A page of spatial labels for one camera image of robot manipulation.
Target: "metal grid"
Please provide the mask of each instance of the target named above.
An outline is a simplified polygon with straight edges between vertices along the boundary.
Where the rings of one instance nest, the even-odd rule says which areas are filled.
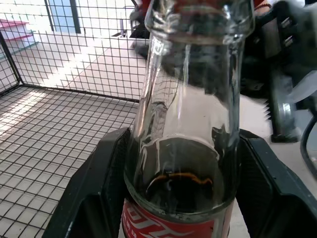
[[[128,38],[134,7],[131,0],[0,0],[0,19],[27,22],[8,29],[25,47],[7,42],[24,83],[138,100],[145,60]]]
[[[0,93],[17,85],[18,81],[6,57],[0,59]]]
[[[129,38],[133,9],[130,0],[0,0],[2,26],[19,21],[0,26],[0,237],[41,237],[98,141],[131,125],[145,77]]]
[[[20,87],[0,105],[0,235],[41,237],[71,176],[137,104]]]

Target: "red label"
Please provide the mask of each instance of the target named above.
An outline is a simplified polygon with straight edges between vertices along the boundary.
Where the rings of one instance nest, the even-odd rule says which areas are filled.
[[[211,238],[213,221],[198,224],[173,223],[158,218],[125,200],[122,226],[127,238]]]

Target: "pink shelf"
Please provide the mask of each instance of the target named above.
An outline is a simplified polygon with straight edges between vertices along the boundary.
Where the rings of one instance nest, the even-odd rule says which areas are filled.
[[[5,20],[5,19],[0,19],[0,30],[7,28],[7,27],[12,27],[12,26],[19,26],[19,25],[25,25],[28,24],[28,22],[25,21],[10,21],[10,20]]]
[[[33,36],[33,34],[27,34],[25,36],[20,36],[20,37],[16,37],[16,38],[12,38],[12,39],[6,39],[5,41],[18,41],[27,37]]]

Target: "glass bottle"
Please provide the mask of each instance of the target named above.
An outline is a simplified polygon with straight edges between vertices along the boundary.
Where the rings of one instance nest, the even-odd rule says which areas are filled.
[[[159,227],[136,228],[138,214],[179,233],[205,224],[203,237],[227,236],[239,181],[240,69],[253,19],[249,0],[151,2],[147,73],[124,173],[125,233],[156,237]]]

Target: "bottle mouth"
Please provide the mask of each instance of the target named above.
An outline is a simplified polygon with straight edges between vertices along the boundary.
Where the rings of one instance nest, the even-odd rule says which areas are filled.
[[[145,20],[156,37],[188,44],[223,45],[242,41],[254,29],[250,0],[153,0]]]

